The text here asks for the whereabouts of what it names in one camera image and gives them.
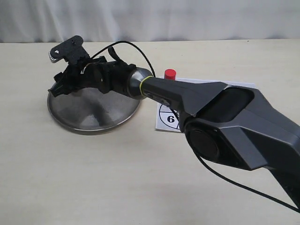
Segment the red bottle cap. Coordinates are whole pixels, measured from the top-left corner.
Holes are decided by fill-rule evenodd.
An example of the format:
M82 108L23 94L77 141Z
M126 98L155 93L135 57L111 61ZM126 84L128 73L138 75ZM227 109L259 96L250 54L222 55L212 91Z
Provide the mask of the red bottle cap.
M176 77L176 71L174 69L167 69L165 71L165 79L175 81L175 77Z

